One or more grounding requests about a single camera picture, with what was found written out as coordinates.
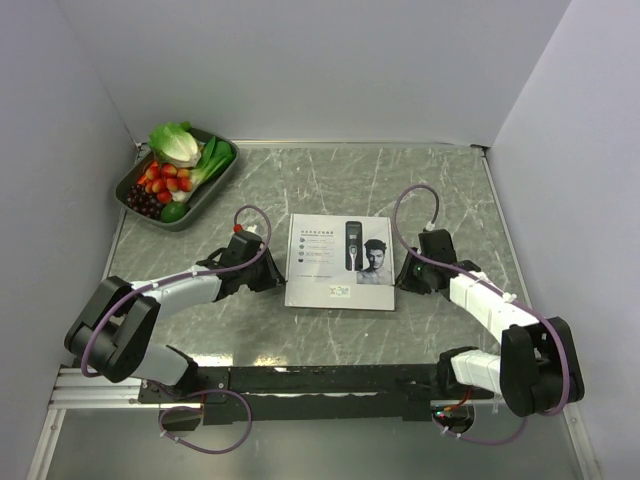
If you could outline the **white clipper kit box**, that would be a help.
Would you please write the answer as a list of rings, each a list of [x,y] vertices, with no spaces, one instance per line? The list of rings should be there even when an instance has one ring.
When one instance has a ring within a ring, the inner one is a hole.
[[[345,268],[345,224],[362,223],[360,271]],[[393,311],[395,269],[387,217],[291,216],[284,304],[293,308]]]

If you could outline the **black silver hair clipper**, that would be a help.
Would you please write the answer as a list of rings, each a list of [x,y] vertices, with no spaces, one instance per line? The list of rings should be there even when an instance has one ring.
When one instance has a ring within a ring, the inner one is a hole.
[[[363,267],[362,223],[347,221],[345,224],[345,268],[357,272]]]

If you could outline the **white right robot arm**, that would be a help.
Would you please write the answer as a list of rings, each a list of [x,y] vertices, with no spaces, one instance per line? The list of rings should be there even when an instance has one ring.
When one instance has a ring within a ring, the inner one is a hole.
[[[470,314],[499,343],[490,354],[460,347],[440,355],[436,383],[448,398],[470,387],[502,397],[519,417],[549,414],[584,398],[585,386],[568,323],[538,319],[514,294],[501,292],[481,268],[460,261],[451,234],[429,227],[408,250],[396,287],[420,295],[439,293]]]

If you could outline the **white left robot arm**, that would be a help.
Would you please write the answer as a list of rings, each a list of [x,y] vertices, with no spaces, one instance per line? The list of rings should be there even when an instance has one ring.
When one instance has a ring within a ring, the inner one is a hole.
[[[139,378],[160,384],[176,402],[202,388],[198,364],[171,346],[151,342],[158,320],[190,307],[221,301],[245,286],[263,292],[285,284],[269,248],[254,233],[234,233],[189,269],[150,281],[103,280],[68,330],[64,347],[88,377],[113,383]]]

